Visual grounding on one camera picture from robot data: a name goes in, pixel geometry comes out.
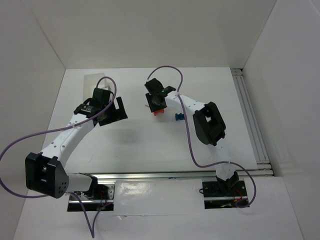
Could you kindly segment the blue double arch block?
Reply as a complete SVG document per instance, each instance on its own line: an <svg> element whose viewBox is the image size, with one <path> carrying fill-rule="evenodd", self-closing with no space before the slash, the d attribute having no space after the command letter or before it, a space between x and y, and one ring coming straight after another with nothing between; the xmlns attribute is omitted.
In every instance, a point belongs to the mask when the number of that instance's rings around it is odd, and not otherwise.
<svg viewBox="0 0 320 240"><path fill-rule="evenodd" d="M184 121L185 120L185 115L183 113L176 113L175 114L175 120L176 121Z"/></svg>

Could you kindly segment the red arch block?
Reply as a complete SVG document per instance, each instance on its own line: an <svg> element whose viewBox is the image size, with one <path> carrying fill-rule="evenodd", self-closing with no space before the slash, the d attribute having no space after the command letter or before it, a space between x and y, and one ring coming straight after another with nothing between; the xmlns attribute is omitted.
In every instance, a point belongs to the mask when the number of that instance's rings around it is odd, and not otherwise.
<svg viewBox="0 0 320 240"><path fill-rule="evenodd" d="M156 111L154 111L153 112L153 115L154 116L157 116L158 114L163 114L165 112L165 109L163 108L163 109L159 109L159 110L156 110Z"/></svg>

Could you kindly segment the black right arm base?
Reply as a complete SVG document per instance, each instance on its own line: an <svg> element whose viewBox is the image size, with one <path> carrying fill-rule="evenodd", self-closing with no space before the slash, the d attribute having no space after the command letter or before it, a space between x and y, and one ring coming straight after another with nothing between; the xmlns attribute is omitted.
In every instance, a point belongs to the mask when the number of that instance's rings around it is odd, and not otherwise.
<svg viewBox="0 0 320 240"><path fill-rule="evenodd" d="M199 193L203 195L206 210L245 207L249 203L243 180L240 180L229 192L223 192L217 181L204 181Z"/></svg>

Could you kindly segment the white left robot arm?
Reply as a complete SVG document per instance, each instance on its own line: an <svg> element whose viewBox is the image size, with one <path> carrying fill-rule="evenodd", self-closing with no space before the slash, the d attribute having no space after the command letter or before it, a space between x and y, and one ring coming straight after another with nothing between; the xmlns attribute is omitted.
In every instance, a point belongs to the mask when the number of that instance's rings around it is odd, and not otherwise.
<svg viewBox="0 0 320 240"><path fill-rule="evenodd" d="M92 97L74 110L66 130L39 153L28 154L25 159L26 187L56 199L71 192L93 195L98 179L88 173L66 173L66 163L95 126L102 127L127 117L120 96L116 97L107 89L95 88Z"/></svg>

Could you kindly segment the white plastic box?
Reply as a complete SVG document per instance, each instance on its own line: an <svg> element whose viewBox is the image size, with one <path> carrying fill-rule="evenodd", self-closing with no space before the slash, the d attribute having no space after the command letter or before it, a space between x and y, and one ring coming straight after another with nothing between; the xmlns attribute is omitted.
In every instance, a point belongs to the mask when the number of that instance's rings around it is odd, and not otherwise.
<svg viewBox="0 0 320 240"><path fill-rule="evenodd" d="M97 87L98 81L105 77L104 73L86 74L83 77L83 100L93 96L94 88ZM114 92L113 84L108 79L99 82L98 88Z"/></svg>

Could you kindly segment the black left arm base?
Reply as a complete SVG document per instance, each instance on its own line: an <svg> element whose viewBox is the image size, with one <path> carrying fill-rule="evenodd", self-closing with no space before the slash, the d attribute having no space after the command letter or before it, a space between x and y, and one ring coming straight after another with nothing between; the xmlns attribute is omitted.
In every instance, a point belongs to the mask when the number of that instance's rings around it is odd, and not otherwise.
<svg viewBox="0 0 320 240"><path fill-rule="evenodd" d="M107 182L98 184L91 192L76 191L75 194L87 212L95 212L103 206L103 212L111 212L114 210L115 186L114 182Z"/></svg>

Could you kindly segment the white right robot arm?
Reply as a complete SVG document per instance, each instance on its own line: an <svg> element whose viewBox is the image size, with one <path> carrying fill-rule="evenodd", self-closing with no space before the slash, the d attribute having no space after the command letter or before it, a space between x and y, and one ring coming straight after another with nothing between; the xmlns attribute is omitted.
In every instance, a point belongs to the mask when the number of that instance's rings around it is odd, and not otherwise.
<svg viewBox="0 0 320 240"><path fill-rule="evenodd" d="M150 111L155 113L167 107L181 110L184 115L189 152L193 163L198 168L215 167L217 184L220 190L228 193L238 183L239 176L230 162L230 156L225 142L226 124L214 102L203 103L180 94L172 86L163 87L162 83L153 78L144 86ZM199 164L193 153L188 117L192 122L198 140L207 146L214 162L206 165Z"/></svg>

